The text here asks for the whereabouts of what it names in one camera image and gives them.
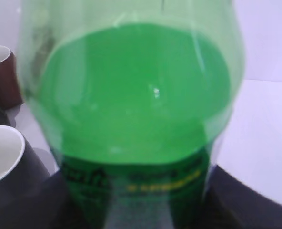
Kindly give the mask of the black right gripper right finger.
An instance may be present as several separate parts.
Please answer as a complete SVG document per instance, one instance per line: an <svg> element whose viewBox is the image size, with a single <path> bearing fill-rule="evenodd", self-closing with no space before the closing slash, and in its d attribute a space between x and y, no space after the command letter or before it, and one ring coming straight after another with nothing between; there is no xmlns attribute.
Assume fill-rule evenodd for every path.
<svg viewBox="0 0 282 229"><path fill-rule="evenodd" d="M282 205L216 167L210 178L198 228L282 229Z"/></svg>

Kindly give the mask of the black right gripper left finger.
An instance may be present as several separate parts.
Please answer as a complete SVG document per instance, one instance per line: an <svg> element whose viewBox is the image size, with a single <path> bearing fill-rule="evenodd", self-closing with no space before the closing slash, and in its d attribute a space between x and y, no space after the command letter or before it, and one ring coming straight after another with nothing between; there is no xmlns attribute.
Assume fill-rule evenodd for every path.
<svg viewBox="0 0 282 229"><path fill-rule="evenodd" d="M61 172L0 209L0 229L87 229Z"/></svg>

